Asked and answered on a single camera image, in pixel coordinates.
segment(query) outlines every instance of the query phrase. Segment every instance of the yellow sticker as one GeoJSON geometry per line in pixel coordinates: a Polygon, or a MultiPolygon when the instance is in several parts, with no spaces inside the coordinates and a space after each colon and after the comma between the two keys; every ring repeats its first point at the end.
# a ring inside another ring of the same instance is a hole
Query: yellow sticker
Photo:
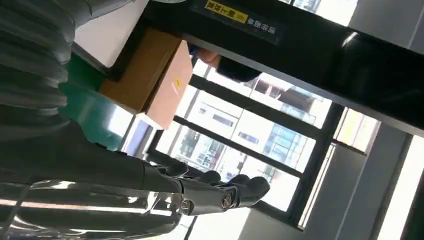
{"type": "Polygon", "coordinates": [[[242,24],[245,24],[249,18],[249,15],[241,11],[234,10],[231,7],[212,0],[208,0],[204,8],[242,24]]]}
{"type": "Polygon", "coordinates": [[[181,82],[180,82],[180,80],[178,79],[178,77],[177,77],[177,78],[175,78],[175,84],[176,84],[176,87],[177,87],[178,89],[180,89],[180,88],[181,88],[181,82]]]}

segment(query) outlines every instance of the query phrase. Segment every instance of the black metal frame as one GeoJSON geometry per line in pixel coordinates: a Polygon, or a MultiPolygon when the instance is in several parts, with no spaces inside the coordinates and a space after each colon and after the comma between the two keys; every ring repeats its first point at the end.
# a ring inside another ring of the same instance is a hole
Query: black metal frame
{"type": "MultiPolygon", "coordinates": [[[[213,83],[201,76],[193,75],[189,83],[190,86],[195,87],[201,91],[211,94],[217,98],[223,99],[230,104],[236,105],[242,109],[248,110],[254,114],[259,115],[271,122],[277,123],[283,127],[289,128],[296,131],[306,137],[310,137],[316,140],[315,146],[312,150],[311,157],[305,168],[305,171],[299,172],[281,162],[271,159],[270,157],[251,150],[243,145],[240,145],[228,138],[225,138],[219,134],[216,134],[204,127],[201,127],[195,123],[192,123],[185,118],[188,116],[180,117],[175,116],[174,122],[181,126],[186,126],[191,130],[194,130],[202,135],[205,135],[211,139],[214,139],[226,146],[247,154],[251,157],[258,159],[280,171],[288,173],[292,176],[299,178],[299,184],[297,185],[296,191],[293,195],[291,203],[287,211],[281,211],[272,205],[260,201],[252,208],[259,210],[260,212],[269,215],[279,221],[282,221],[294,228],[298,228],[298,223],[303,214],[311,191],[314,187],[315,180],[321,169],[321,165],[326,157],[327,151],[330,144],[333,141],[333,136],[336,132],[339,121],[342,117],[344,107],[336,103],[332,103],[328,111],[326,120],[321,129],[314,127],[308,123],[303,122],[293,116],[275,110],[269,106],[266,106],[260,102],[257,102],[251,98],[245,97],[235,91],[225,88],[221,85],[213,83]]],[[[170,157],[167,154],[159,152],[156,147],[163,135],[163,131],[158,131],[149,146],[147,151],[148,160],[155,163],[169,166],[178,162],[177,159],[170,157]]],[[[188,175],[198,177],[202,174],[200,170],[193,167],[189,168],[188,175]]]]}

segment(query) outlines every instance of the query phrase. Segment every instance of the glass window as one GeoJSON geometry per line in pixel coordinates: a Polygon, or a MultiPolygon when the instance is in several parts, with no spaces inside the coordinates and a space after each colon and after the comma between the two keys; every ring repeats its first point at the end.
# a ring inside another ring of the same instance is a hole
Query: glass window
{"type": "Polygon", "coordinates": [[[246,134],[246,133],[244,133],[244,132],[239,132],[239,133],[238,133],[238,136],[239,136],[240,138],[244,139],[244,140],[247,140],[248,142],[253,143],[253,144],[257,144],[257,143],[259,142],[259,140],[258,140],[256,137],[251,136],[251,135],[249,135],[249,134],[246,134]]]}
{"type": "Polygon", "coordinates": [[[295,0],[293,5],[335,23],[347,26],[358,0],[295,0]]]}
{"type": "Polygon", "coordinates": [[[162,135],[156,149],[202,172],[217,171],[223,182],[239,174],[263,176],[271,184],[264,201],[286,211],[299,179],[176,122],[162,135]]]}
{"type": "Polygon", "coordinates": [[[230,121],[230,120],[228,120],[228,119],[226,119],[225,117],[222,117],[222,116],[220,116],[220,115],[216,115],[216,114],[214,114],[212,118],[213,118],[213,119],[215,119],[216,121],[218,121],[218,122],[220,122],[220,123],[224,124],[224,125],[229,126],[229,127],[232,127],[232,126],[233,126],[233,124],[234,124],[234,122],[232,122],[232,121],[230,121]]]}
{"type": "Polygon", "coordinates": [[[366,152],[372,144],[380,122],[360,112],[345,108],[334,139],[366,152]]]}
{"type": "Polygon", "coordinates": [[[262,73],[257,79],[249,83],[243,83],[218,74],[214,68],[207,68],[207,64],[202,61],[197,61],[194,69],[196,75],[317,128],[323,126],[332,103],[329,99],[317,96],[266,73],[262,73]]]}
{"type": "Polygon", "coordinates": [[[186,102],[190,102],[190,107],[180,106],[187,112],[178,112],[178,116],[300,172],[305,169],[315,145],[314,139],[275,124],[204,91],[193,94],[192,100],[186,102]],[[199,108],[206,109],[206,113],[199,114],[199,108]],[[234,124],[222,124],[213,119],[215,114],[225,116],[234,124]],[[289,155],[289,150],[297,154],[289,155]]]}

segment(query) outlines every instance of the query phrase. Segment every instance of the brown cardboard box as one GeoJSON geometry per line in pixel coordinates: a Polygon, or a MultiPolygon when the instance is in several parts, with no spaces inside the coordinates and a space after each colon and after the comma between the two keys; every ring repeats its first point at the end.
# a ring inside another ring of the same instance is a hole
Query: brown cardboard box
{"type": "Polygon", "coordinates": [[[149,28],[119,82],[100,93],[158,129],[171,124],[193,74],[187,42],[149,28]]]}

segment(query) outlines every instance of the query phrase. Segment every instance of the white wall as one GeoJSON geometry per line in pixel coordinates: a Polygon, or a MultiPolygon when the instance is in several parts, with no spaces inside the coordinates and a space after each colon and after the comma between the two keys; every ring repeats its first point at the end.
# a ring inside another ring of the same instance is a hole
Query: white wall
{"type": "Polygon", "coordinates": [[[128,5],[89,21],[76,30],[75,42],[106,67],[111,67],[149,0],[128,5]]]}

